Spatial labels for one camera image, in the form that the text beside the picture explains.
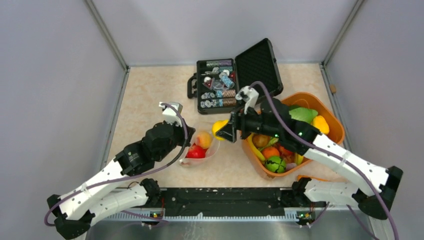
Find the toy peach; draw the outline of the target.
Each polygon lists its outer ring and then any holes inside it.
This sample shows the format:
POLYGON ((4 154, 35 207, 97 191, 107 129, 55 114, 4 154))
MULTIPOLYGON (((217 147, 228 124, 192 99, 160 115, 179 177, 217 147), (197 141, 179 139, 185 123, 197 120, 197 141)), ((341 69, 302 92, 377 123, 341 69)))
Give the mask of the toy peach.
POLYGON ((210 148, 213 141, 213 136, 208 131, 199 131, 195 137, 195 145, 204 150, 210 148))

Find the toy red apple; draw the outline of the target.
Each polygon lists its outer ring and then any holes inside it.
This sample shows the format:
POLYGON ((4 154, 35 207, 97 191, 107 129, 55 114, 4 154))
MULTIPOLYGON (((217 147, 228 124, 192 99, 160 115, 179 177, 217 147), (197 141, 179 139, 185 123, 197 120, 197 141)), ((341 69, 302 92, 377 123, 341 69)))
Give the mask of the toy red apple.
POLYGON ((206 150, 201 146, 192 145, 186 154, 186 158, 189 159, 203 159, 206 157, 206 150))

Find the toy yellow bell pepper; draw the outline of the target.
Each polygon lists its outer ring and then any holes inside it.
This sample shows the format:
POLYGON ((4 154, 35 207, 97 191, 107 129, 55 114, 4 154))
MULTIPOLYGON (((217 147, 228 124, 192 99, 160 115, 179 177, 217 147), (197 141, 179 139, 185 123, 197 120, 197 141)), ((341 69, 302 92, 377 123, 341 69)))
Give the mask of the toy yellow bell pepper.
POLYGON ((317 115, 312 120, 311 125, 320 130, 320 132, 325 135, 328 135, 330 132, 330 126, 322 115, 317 115))

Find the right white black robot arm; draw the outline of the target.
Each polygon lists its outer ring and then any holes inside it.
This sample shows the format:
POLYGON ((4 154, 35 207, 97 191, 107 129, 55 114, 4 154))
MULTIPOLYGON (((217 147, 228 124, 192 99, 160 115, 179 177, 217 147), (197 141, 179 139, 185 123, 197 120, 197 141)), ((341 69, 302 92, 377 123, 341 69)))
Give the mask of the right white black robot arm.
POLYGON ((379 220, 391 220, 390 214, 404 172, 397 166, 375 165, 339 146, 311 124, 294 119, 289 106, 275 98, 263 102, 260 112, 249 103, 236 107, 229 121, 216 135, 234 143, 251 134, 278 138, 289 151, 319 162, 347 179, 347 183, 299 180, 292 185, 293 200, 299 206, 310 202, 333 202, 357 206, 379 220))

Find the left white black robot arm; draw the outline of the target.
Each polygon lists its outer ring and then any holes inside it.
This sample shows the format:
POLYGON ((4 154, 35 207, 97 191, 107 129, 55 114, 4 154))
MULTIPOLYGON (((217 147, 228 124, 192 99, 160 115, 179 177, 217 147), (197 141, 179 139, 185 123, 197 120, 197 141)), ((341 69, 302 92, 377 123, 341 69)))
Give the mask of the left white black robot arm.
POLYGON ((162 161, 177 146, 181 149, 173 159, 178 160, 190 145, 195 128, 169 124, 155 124, 145 136, 128 144, 95 176, 81 186, 63 195, 53 194, 47 199, 55 216, 53 226, 66 240, 84 235, 99 221, 123 210, 147 205, 154 207, 160 202, 161 190, 152 178, 139 184, 114 192, 119 186, 140 177, 158 172, 156 162, 162 161))

